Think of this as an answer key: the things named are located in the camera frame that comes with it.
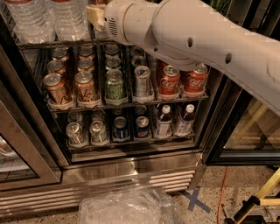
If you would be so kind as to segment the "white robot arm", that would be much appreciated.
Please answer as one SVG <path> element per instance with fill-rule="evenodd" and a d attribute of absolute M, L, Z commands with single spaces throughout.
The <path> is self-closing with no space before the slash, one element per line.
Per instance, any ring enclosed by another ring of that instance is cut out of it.
<path fill-rule="evenodd" d="M 200 62 L 280 114 L 280 42 L 248 31 L 201 0 L 112 0 L 87 18 L 115 42 L 143 48 L 181 71 Z"/>

